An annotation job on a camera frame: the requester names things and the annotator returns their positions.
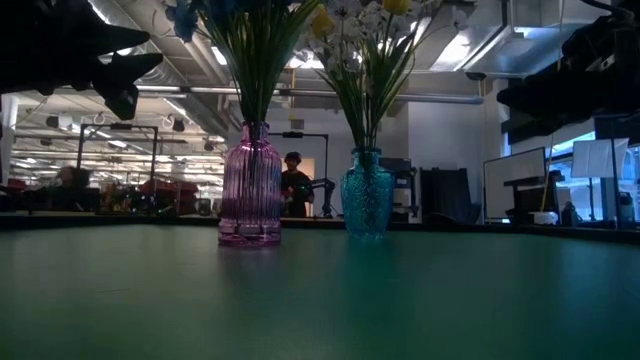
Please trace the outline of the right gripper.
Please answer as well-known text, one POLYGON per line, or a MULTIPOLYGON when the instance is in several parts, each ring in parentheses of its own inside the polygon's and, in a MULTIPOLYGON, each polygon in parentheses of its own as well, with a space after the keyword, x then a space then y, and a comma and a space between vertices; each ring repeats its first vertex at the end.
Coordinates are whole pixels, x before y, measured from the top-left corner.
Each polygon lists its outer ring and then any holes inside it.
POLYGON ((614 12, 576 30, 562 45, 562 76, 510 79, 497 100, 541 119, 588 119, 639 110, 639 23, 614 12), (545 98, 564 85, 562 102, 545 98))

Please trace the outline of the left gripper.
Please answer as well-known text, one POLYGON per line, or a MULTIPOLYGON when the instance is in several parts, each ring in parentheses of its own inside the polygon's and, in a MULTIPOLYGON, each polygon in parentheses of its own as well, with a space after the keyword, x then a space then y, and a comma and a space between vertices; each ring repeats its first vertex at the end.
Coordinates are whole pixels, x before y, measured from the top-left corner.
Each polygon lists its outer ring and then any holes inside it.
POLYGON ((92 86, 119 119, 132 120, 139 96, 135 82, 161 64, 163 55, 117 54, 147 42, 150 34, 105 24, 88 1, 1 0, 1 91, 29 87, 47 61, 96 34, 94 54, 113 56, 98 67, 92 86))

